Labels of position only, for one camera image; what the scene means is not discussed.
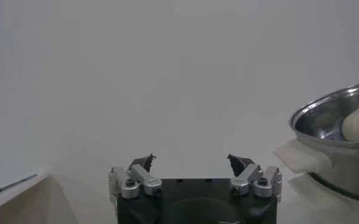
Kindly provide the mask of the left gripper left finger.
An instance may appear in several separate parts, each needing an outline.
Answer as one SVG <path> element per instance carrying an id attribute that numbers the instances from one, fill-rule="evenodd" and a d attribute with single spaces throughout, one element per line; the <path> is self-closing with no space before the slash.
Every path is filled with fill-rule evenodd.
<path id="1" fill-rule="evenodd" d="M 137 158 L 123 168 L 114 166 L 108 172 L 108 189 L 111 197 L 122 196 L 133 199 L 144 192 L 147 196 L 160 197 L 163 191 L 163 181 L 150 174 L 153 154 Z"/>

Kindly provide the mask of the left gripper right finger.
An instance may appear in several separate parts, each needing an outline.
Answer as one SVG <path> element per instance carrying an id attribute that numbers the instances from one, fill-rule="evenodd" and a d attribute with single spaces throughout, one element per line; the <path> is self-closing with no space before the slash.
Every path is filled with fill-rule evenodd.
<path id="1" fill-rule="evenodd" d="M 275 197 L 280 203 L 282 197 L 282 172 L 276 166 L 268 166 L 263 170 L 249 158 L 229 154 L 234 177 L 230 179 L 232 195 L 243 196 L 252 192 L 259 198 Z"/>

